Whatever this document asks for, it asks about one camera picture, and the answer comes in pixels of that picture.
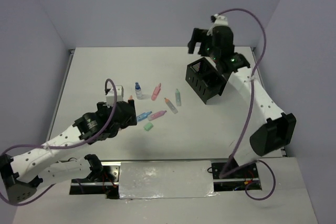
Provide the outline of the purple highlighter pen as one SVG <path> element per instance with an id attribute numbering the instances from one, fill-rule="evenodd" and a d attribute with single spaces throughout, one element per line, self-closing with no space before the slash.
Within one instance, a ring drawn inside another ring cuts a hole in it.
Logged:
<path id="1" fill-rule="evenodd" d="M 162 110 L 162 111 L 158 111 L 158 112 L 152 113 L 152 114 L 150 114 L 150 115 L 148 116 L 148 120 L 149 120 L 149 121 L 153 121 L 153 120 L 155 120 L 155 119 L 158 119 L 158 118 L 164 116 L 165 113 L 166 113 L 166 110 Z"/>

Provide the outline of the orange frosted marker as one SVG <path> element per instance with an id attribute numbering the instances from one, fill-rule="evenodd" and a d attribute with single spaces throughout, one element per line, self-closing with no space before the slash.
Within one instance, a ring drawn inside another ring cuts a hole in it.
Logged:
<path id="1" fill-rule="evenodd" d="M 176 114 L 178 112 L 177 108 L 173 105 L 173 103 L 168 99 L 164 98 L 166 105 L 169 107 L 169 109 Z"/>

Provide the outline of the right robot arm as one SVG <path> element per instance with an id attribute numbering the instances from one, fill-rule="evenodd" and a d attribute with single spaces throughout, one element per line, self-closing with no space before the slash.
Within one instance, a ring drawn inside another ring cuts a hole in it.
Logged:
<path id="1" fill-rule="evenodd" d="M 220 177 L 228 173 L 240 177 L 247 170 L 246 164 L 290 143 L 296 117 L 276 105 L 266 92 L 260 83 L 257 64 L 235 48 L 228 25 L 194 28 L 187 49 L 189 54 L 196 52 L 201 57 L 187 66 L 186 81 L 204 103 L 216 95 L 224 95 L 247 104 L 242 132 L 233 141 Z"/>

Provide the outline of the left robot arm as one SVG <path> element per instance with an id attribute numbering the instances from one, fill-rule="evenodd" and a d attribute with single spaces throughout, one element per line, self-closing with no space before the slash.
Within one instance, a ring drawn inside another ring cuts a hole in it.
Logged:
<path id="1" fill-rule="evenodd" d="M 120 129 L 136 124 L 134 100 L 118 101 L 112 106 L 99 102 L 96 112 L 85 113 L 44 144 L 22 144 L 20 147 L 28 151 L 16 156 L 4 151 L 1 155 L 1 179 L 7 195 L 1 195 L 1 199 L 12 206 L 24 206 L 34 202 L 32 196 L 37 190 L 49 190 L 64 180 L 98 181 L 104 168 L 97 155 L 87 154 L 68 161 L 62 159 L 76 150 L 113 138 Z"/>

